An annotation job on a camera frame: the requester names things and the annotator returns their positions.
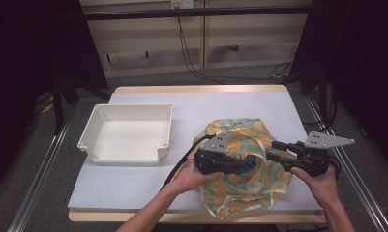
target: black curtain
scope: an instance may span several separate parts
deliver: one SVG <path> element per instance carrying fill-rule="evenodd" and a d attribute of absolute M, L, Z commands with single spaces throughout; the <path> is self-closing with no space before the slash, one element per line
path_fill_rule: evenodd
<path fill-rule="evenodd" d="M 0 1 L 0 177 L 24 137 L 36 97 L 55 80 L 65 89 L 106 88 L 77 0 Z"/>
<path fill-rule="evenodd" d="M 325 73 L 388 159 L 388 1 L 313 0 L 290 76 L 310 93 Z"/>

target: white table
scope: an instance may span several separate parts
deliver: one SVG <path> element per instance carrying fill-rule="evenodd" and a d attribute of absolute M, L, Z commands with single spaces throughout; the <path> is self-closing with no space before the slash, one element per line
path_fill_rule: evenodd
<path fill-rule="evenodd" d="M 307 137 L 284 86 L 121 87 L 109 103 L 172 103 L 169 154 L 155 165 L 100 165 L 87 159 L 69 203 L 72 221 L 125 221 L 158 192 L 194 137 L 213 120 L 260 118 L 276 139 Z M 322 223 L 325 217 L 308 187 L 292 177 L 288 193 L 272 208 L 238 212 L 218 220 L 205 210 L 199 192 L 176 198 L 160 222 L 172 223 Z"/>

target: patterned fabric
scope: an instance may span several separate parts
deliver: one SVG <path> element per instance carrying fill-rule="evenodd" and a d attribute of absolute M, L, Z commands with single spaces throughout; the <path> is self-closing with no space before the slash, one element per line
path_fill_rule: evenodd
<path fill-rule="evenodd" d="M 200 186 L 201 199 L 212 216 L 223 219 L 232 212 L 271 208 L 286 193 L 291 173 L 277 162 L 267 161 L 265 149 L 275 138 L 259 119 L 222 119 L 210 123 L 194 139 L 225 132 L 229 155 L 243 160 L 248 154 L 257 156 L 251 171 L 225 175 L 220 180 Z M 286 152 L 281 157 L 292 157 Z"/>

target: metal bracket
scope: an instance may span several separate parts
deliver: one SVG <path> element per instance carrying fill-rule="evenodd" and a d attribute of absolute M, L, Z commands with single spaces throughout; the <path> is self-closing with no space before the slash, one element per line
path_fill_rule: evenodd
<path fill-rule="evenodd" d="M 222 132 L 211 138 L 209 141 L 206 141 L 200 146 L 200 149 L 207 152 L 217 152 L 226 154 L 228 152 L 228 149 L 225 133 Z"/>
<path fill-rule="evenodd" d="M 354 144 L 354 139 L 338 137 L 327 133 L 311 131 L 305 142 L 305 147 L 315 149 L 329 149 Z"/>

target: power outlet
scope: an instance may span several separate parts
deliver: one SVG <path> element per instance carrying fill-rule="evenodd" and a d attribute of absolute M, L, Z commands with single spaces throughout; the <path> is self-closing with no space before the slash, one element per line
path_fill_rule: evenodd
<path fill-rule="evenodd" d="M 171 9 L 182 9 L 182 0 L 170 0 Z"/>
<path fill-rule="evenodd" d="M 194 0 L 182 0 L 183 9 L 192 9 L 194 7 Z"/>
<path fill-rule="evenodd" d="M 192 9 L 194 7 L 194 0 L 171 0 L 171 9 Z"/>

